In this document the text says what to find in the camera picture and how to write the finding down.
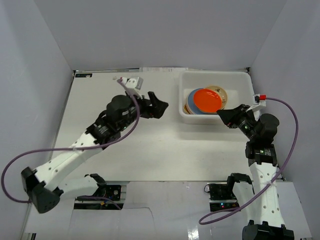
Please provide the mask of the beige patterned small plate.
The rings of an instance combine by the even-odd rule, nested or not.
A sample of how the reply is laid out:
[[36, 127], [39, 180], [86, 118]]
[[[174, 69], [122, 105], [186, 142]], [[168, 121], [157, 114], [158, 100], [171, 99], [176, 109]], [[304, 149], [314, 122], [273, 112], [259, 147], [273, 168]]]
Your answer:
[[206, 89], [212, 90], [219, 94], [221, 98], [221, 110], [223, 110], [228, 102], [228, 95], [227, 92], [220, 86], [217, 85], [209, 85], [206, 87]]

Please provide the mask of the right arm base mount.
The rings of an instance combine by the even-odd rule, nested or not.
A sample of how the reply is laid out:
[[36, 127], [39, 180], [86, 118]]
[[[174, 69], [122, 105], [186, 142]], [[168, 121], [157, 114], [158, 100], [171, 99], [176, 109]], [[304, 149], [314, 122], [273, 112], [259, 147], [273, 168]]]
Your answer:
[[229, 190], [227, 184], [208, 183], [204, 186], [203, 190], [209, 195], [209, 208], [211, 212], [239, 207], [237, 198]]

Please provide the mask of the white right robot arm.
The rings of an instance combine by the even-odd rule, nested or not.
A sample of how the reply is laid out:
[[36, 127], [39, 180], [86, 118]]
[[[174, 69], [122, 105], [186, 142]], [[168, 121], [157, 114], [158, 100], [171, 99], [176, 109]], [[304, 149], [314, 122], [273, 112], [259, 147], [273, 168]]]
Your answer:
[[248, 224], [242, 229], [244, 240], [293, 240], [293, 230], [286, 227], [279, 205], [277, 155], [273, 145], [279, 120], [272, 114], [255, 119], [253, 110], [241, 104], [234, 109], [217, 111], [230, 129], [239, 129], [248, 138], [245, 156], [252, 177], [232, 173], [227, 179], [226, 195], [238, 201]]

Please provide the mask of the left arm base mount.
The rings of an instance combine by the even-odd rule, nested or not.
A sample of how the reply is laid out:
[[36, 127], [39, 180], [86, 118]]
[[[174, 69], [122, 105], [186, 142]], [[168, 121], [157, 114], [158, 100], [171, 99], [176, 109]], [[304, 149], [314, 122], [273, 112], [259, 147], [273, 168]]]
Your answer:
[[75, 210], [121, 210], [121, 185], [100, 186], [93, 195], [75, 199]]

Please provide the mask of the orange round plate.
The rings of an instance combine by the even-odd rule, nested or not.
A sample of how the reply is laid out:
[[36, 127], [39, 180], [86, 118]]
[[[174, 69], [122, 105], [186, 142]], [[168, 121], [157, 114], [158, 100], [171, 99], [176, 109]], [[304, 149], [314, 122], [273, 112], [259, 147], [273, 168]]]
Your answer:
[[216, 113], [222, 107], [220, 95], [207, 88], [197, 90], [193, 95], [193, 102], [200, 111], [208, 114]]

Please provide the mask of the blue round plate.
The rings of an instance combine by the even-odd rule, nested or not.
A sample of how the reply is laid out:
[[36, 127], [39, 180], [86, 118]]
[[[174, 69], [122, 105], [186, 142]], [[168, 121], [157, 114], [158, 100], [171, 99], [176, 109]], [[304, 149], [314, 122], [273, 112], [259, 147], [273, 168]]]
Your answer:
[[194, 95], [195, 93], [198, 91], [198, 90], [201, 90], [201, 88], [197, 88], [197, 89], [194, 89], [192, 90], [187, 98], [186, 98], [186, 105], [189, 109], [189, 112], [193, 115], [205, 115], [206, 113], [201, 111], [196, 105], [195, 105], [195, 102], [194, 102]]

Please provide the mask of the pink round plate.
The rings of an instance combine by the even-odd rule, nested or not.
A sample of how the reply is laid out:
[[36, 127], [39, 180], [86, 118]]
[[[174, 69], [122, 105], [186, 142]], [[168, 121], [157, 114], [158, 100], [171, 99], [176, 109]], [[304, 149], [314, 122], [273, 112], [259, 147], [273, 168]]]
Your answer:
[[188, 95], [185, 99], [184, 110], [189, 115], [197, 115], [198, 114], [199, 109], [195, 105], [194, 100], [190, 95]]

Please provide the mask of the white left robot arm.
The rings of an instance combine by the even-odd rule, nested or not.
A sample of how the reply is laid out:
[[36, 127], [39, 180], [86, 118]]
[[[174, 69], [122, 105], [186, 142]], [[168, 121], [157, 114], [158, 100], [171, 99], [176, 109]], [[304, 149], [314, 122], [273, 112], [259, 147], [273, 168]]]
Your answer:
[[23, 169], [23, 189], [37, 212], [49, 212], [62, 199], [103, 199], [107, 184], [98, 174], [86, 174], [81, 180], [69, 182], [66, 177], [91, 157], [118, 143], [123, 138], [121, 133], [131, 124], [136, 125], [140, 118], [160, 119], [168, 106], [152, 91], [148, 98], [129, 93], [116, 95], [70, 147], [61, 148], [58, 156], [35, 169]]

